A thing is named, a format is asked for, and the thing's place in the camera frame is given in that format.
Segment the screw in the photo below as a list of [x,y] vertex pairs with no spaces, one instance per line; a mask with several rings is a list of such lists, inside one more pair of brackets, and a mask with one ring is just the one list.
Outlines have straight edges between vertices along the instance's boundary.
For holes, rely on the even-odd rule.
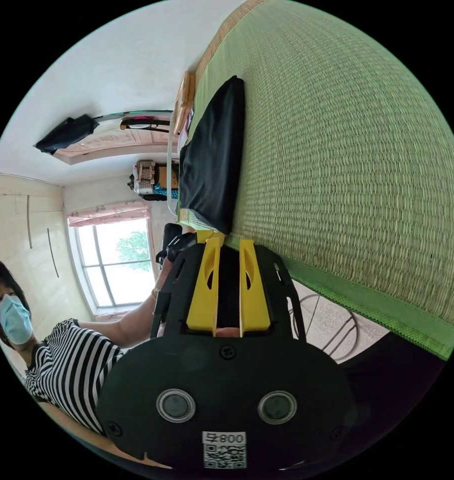
[[338,440],[340,440],[340,437],[342,436],[343,431],[344,431],[344,428],[341,427],[341,426],[338,426],[337,428],[334,428],[332,430],[332,433],[330,434],[330,440],[332,442],[337,442]]
[[225,360],[231,360],[235,357],[235,348],[232,345],[223,345],[220,348],[220,356]]
[[121,437],[122,436],[122,429],[113,421],[109,422],[107,424],[109,432],[114,436],[114,437]]

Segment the window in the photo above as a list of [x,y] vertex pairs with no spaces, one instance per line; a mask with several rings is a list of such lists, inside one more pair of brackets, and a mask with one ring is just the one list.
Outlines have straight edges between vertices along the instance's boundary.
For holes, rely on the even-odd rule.
[[155,285],[144,219],[76,228],[80,262],[98,308],[143,302]]

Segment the tiled floor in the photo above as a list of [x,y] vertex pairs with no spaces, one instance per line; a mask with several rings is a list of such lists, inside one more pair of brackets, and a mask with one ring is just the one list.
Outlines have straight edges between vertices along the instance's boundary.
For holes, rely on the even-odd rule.
[[348,358],[359,354],[380,340],[388,332],[387,329],[359,315],[355,315],[358,324],[358,328],[355,328],[355,322],[352,319],[347,322],[350,318],[350,313],[343,307],[324,297],[319,297],[315,292],[297,282],[294,283],[300,300],[304,297],[309,297],[301,303],[305,330],[307,330],[312,320],[307,334],[308,343],[322,349],[341,329],[338,336],[325,348],[325,352],[331,354],[345,334],[351,330],[332,354],[332,358],[337,362],[344,362]]

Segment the window frame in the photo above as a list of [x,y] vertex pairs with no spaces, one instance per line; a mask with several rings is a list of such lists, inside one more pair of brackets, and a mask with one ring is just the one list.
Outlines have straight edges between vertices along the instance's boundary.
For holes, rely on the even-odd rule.
[[[89,297],[89,299],[91,300],[91,302],[88,301],[88,304],[90,305],[90,307],[91,306],[94,307],[95,311],[92,311],[93,315],[103,315],[103,314],[108,314],[108,313],[129,311],[129,310],[135,309],[136,307],[138,307],[138,305],[141,304],[141,302],[138,302],[138,303],[116,303],[115,302],[115,299],[113,297],[113,294],[112,294],[112,291],[111,291],[111,288],[110,288],[110,285],[109,285],[109,282],[108,282],[105,267],[114,266],[114,265],[128,265],[128,264],[134,264],[134,263],[148,263],[149,262],[152,266],[152,273],[153,273],[154,279],[156,280],[157,269],[155,268],[156,265],[154,263],[155,256],[152,255],[152,245],[151,245],[151,235],[150,235],[150,231],[151,231],[150,219],[148,218],[145,221],[146,221],[146,227],[147,227],[147,242],[148,242],[148,250],[149,250],[150,258],[146,259],[146,260],[132,260],[132,261],[115,262],[115,263],[103,263],[102,262],[102,256],[101,256],[101,253],[100,253],[100,245],[99,245],[99,242],[98,242],[98,232],[97,232],[96,226],[93,225],[92,230],[93,230],[93,236],[94,236],[94,241],[95,241],[95,248],[96,248],[96,251],[97,251],[97,259],[100,262],[100,263],[95,264],[95,265],[85,265],[85,260],[83,258],[82,245],[81,245],[81,242],[80,242],[80,235],[79,235],[79,232],[78,232],[79,228],[78,227],[68,227],[69,229],[73,230],[74,240],[75,240],[74,245],[71,245],[76,250],[75,253],[76,253],[76,257],[78,259],[78,264],[76,265],[75,270],[77,271],[77,275],[81,276],[82,280],[84,280],[84,282],[81,281],[80,284],[82,285],[82,290],[83,290],[84,295]],[[88,268],[92,268],[92,267],[100,268],[100,271],[102,273],[102,278],[103,278],[103,281],[104,281],[104,284],[105,284],[105,288],[107,290],[107,294],[109,296],[109,299],[110,299],[110,302],[112,303],[112,305],[109,305],[109,306],[100,306],[99,305],[99,302],[98,302],[98,300],[95,296],[94,289],[93,289],[93,287],[90,283],[90,279],[89,279],[88,274],[86,272],[86,270]]]

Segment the tree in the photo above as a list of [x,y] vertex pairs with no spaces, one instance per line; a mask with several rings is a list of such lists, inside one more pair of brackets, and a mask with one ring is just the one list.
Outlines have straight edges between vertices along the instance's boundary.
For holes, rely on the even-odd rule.
[[[148,237],[146,231],[134,231],[128,238],[121,238],[117,243],[117,252],[122,262],[141,262],[150,258]],[[142,263],[128,263],[132,270],[141,269],[151,272],[152,265],[149,261]]]

